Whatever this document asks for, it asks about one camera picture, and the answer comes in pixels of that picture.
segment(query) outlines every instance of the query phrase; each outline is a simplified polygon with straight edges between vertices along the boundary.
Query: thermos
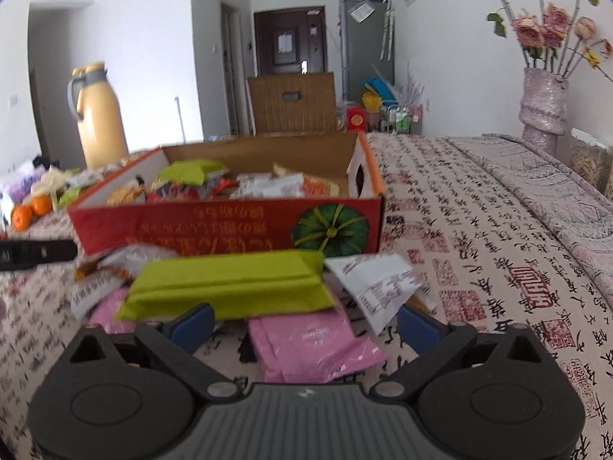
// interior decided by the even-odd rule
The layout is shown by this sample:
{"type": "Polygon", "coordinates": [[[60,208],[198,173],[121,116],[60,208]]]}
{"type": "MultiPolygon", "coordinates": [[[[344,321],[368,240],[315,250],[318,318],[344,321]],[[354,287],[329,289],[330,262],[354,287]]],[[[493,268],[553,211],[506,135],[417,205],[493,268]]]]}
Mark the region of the thermos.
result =
{"type": "Polygon", "coordinates": [[[79,125],[89,169],[116,163],[128,155],[119,102],[108,84],[104,62],[94,62],[72,72],[68,105],[79,125]]]}

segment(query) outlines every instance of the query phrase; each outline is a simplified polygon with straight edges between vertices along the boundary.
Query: pumpkin image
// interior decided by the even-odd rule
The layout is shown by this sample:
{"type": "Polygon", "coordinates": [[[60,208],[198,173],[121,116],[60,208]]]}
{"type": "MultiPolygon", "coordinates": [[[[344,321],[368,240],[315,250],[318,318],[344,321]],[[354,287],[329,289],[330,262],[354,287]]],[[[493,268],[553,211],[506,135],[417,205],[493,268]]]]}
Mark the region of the pumpkin image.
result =
{"type": "Polygon", "coordinates": [[[326,258],[361,254],[369,241],[366,217],[344,204],[322,204],[300,215],[292,228],[298,249],[315,249],[326,258]]]}

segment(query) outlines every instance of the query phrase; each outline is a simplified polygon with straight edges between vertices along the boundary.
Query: gray refrigerator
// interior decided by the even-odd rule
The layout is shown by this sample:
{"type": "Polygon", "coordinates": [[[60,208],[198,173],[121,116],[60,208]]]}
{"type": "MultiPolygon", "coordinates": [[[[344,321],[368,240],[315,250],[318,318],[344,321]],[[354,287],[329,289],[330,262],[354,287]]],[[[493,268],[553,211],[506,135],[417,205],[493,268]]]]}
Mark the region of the gray refrigerator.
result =
{"type": "Polygon", "coordinates": [[[392,44],[392,59],[387,60],[387,47],[381,60],[381,47],[385,24],[385,3],[369,1],[375,11],[358,22],[351,13],[363,2],[341,0],[341,55],[343,58],[343,100],[362,102],[365,92],[361,82],[376,76],[372,65],[379,73],[393,84],[394,50],[392,44]]]}

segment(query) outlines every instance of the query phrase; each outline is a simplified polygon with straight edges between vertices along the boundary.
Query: pink snack package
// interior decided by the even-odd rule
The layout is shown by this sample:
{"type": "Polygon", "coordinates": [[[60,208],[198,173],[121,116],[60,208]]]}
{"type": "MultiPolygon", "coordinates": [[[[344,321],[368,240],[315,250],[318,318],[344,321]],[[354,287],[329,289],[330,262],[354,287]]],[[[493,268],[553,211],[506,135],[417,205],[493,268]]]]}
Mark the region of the pink snack package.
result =
{"type": "Polygon", "coordinates": [[[100,301],[91,315],[90,324],[101,325],[107,334],[130,334],[136,330],[135,322],[115,319],[119,306],[128,296],[128,290],[127,287],[116,289],[100,301]]]}
{"type": "Polygon", "coordinates": [[[368,337],[355,337],[338,304],[307,315],[254,318],[248,327],[267,383],[323,384],[386,358],[368,337]]]}

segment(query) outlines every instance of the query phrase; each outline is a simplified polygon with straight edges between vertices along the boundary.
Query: yellow bag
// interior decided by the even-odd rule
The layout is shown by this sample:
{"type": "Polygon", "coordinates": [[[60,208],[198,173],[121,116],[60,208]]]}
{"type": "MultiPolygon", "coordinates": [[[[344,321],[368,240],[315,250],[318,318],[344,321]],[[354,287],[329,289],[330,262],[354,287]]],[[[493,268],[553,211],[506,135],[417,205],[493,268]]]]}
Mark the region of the yellow bag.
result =
{"type": "Polygon", "coordinates": [[[311,313],[334,306],[323,267],[323,253],[306,250],[155,261],[136,279],[116,317],[175,318],[200,303],[209,303],[217,320],[311,313]]]}

